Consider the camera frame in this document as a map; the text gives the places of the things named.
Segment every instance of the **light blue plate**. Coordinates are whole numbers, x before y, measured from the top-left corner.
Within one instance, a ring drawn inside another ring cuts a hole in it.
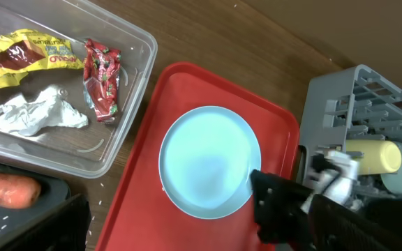
[[[168,130],[159,153],[159,175],[183,212],[218,219],[251,197],[249,174],[261,168],[257,137],[240,115],[215,106],[193,109]]]

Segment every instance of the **yellow bottle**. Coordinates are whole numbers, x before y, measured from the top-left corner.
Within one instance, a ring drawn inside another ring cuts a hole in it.
[[[359,160],[359,175],[388,174],[401,166],[401,152],[395,143],[384,140],[349,139],[347,151],[364,153]]]

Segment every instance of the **carrot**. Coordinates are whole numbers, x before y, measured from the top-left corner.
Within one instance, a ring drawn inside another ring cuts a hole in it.
[[[35,203],[40,192],[40,184],[32,178],[0,174],[0,206],[27,208]]]

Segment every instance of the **yellow snack wrapper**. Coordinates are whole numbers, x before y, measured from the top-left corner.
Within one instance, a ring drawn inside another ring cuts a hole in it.
[[[0,35],[0,89],[20,85],[29,71],[83,66],[69,40],[32,29]]]

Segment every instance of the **dish rack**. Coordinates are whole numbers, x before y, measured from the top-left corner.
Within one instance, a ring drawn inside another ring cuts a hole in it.
[[[308,161],[323,149],[347,152],[347,139],[402,142],[402,90],[365,65],[310,81],[299,141],[306,149],[305,165],[298,181],[312,187]]]

